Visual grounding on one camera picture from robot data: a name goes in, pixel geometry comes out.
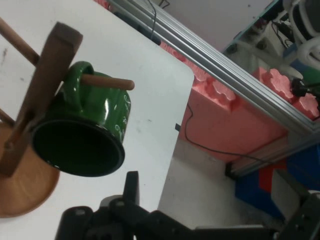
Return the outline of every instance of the wall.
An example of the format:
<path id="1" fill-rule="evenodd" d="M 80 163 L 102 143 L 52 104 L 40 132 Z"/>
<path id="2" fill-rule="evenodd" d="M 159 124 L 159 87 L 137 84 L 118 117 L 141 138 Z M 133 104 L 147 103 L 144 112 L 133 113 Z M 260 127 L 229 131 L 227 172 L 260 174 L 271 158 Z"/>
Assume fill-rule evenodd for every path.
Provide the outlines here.
<path id="1" fill-rule="evenodd" d="M 222 51 L 271 0 L 169 0 L 168 13 Z"/>

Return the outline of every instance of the pink foam block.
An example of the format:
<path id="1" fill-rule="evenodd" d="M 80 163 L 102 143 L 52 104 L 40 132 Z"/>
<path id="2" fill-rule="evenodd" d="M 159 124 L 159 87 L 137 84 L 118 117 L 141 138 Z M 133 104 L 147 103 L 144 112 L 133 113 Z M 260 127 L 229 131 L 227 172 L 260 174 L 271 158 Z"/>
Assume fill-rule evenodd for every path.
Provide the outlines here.
<path id="1" fill-rule="evenodd" d="M 277 69 L 271 69 L 261 75 L 262 79 L 259 80 L 268 88 L 282 97 L 289 103 L 295 100 L 295 96 L 291 93 L 291 83 L 289 79 L 281 75 Z"/>
<path id="2" fill-rule="evenodd" d="M 263 67 L 258 67 L 258 69 L 254 73 L 252 73 L 252 76 L 254 76 L 256 79 L 262 82 L 263 81 L 262 76 L 266 72 L 267 70 L 265 70 Z"/>
<path id="3" fill-rule="evenodd" d="M 206 81 L 208 78 L 210 78 L 211 76 L 205 72 L 204 70 L 202 70 L 200 67 L 198 67 L 197 65 L 195 65 L 192 61 L 185 59 L 185 61 L 183 61 L 184 64 L 186 64 L 189 68 L 192 69 L 194 76 L 195 76 L 195 83 L 198 84 L 200 82 L 204 82 Z"/>
<path id="4" fill-rule="evenodd" d="M 310 93 L 307 93 L 304 97 L 300 97 L 293 103 L 293 106 L 311 120 L 319 117 L 318 103 Z"/>
<path id="5" fill-rule="evenodd" d="M 242 103 L 229 111 L 217 104 L 215 99 L 204 97 L 203 92 L 198 90 L 198 87 L 191 90 L 188 103 L 192 108 L 193 117 L 186 129 L 186 122 L 191 116 L 187 108 L 179 133 L 183 140 L 187 141 L 186 130 L 189 140 L 207 148 L 248 154 L 287 134 L 285 128 L 238 96 L 232 104 Z M 225 162 L 239 158 L 201 149 Z"/>
<path id="6" fill-rule="evenodd" d="M 96 3 L 98 3 L 99 5 L 101 5 L 102 7 L 104 7 L 105 9 L 109 9 L 109 5 L 110 3 L 108 3 L 105 0 L 94 0 Z"/>
<path id="7" fill-rule="evenodd" d="M 205 91 L 207 95 L 220 106 L 228 111 L 232 110 L 233 103 L 236 101 L 236 95 L 233 91 L 210 76 L 205 81 Z"/>

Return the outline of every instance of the mug rim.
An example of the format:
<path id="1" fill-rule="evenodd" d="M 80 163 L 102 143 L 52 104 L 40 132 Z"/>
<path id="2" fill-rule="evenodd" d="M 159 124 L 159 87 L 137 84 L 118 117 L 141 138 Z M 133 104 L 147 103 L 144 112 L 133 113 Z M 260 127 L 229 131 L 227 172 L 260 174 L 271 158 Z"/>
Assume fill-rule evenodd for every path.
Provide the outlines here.
<path id="1" fill-rule="evenodd" d="M 117 164 L 114 167 L 103 171 L 103 173 L 79 174 L 76 171 L 70 171 L 70 170 L 66 171 L 63 167 L 55 165 L 54 162 L 50 162 L 50 161 L 45 160 L 38 153 L 38 151 L 34 145 L 34 138 L 35 138 L 35 135 L 37 134 L 37 131 L 40 128 L 42 128 L 45 125 L 52 124 L 52 123 L 77 123 L 79 125 L 83 125 L 83 126 L 91 128 L 91 129 L 94 129 L 95 131 L 100 132 L 105 137 L 107 137 L 112 142 L 112 144 L 116 147 L 116 151 L 119 156 L 119 158 L 117 160 Z M 124 163 L 124 160 L 125 160 L 125 149 L 124 149 L 123 144 L 108 129 L 106 129 L 105 127 L 103 127 L 103 126 L 101 126 L 101 125 L 99 125 L 89 119 L 83 119 L 83 118 L 77 117 L 77 116 L 64 115 L 64 116 L 43 118 L 42 120 L 40 120 L 36 124 L 35 127 L 33 127 L 31 129 L 31 144 L 30 145 L 31 145 L 33 151 L 47 164 L 51 165 L 52 167 L 54 167 L 62 172 L 65 172 L 67 174 L 72 174 L 72 175 L 82 176 L 82 177 L 102 177 L 102 176 L 112 174 L 122 166 L 122 164 Z"/>

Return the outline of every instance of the white table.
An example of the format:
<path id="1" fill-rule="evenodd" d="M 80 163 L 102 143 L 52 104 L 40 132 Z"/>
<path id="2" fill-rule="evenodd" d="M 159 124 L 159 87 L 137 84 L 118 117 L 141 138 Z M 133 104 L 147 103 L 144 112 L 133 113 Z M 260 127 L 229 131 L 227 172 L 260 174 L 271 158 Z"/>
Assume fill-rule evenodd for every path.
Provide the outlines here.
<path id="1" fill-rule="evenodd" d="M 175 124 L 182 122 L 192 87 L 191 69 L 92 0 L 2 0 L 0 16 L 38 53 L 56 21 L 65 23 L 84 36 L 74 62 L 85 60 L 96 71 L 135 81 L 122 167 L 97 178 L 61 173 L 42 206 L 0 219 L 0 239 L 53 239 L 65 209 L 89 206 L 95 211 L 103 198 L 122 194 L 127 171 L 139 171 L 140 204 L 155 210 L 178 137 Z M 0 108 L 14 119 L 33 71 L 0 37 Z"/>

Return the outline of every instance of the wooden base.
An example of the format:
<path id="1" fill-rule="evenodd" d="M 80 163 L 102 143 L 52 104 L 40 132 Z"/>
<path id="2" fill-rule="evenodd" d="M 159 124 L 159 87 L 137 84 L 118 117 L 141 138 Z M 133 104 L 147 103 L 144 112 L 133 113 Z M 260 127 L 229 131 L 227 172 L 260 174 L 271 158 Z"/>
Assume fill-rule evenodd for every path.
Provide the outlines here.
<path id="1" fill-rule="evenodd" d="M 0 123 L 0 156 L 12 129 Z M 55 189 L 60 171 L 28 146 L 12 177 L 0 175 L 0 218 L 16 217 L 39 207 Z"/>

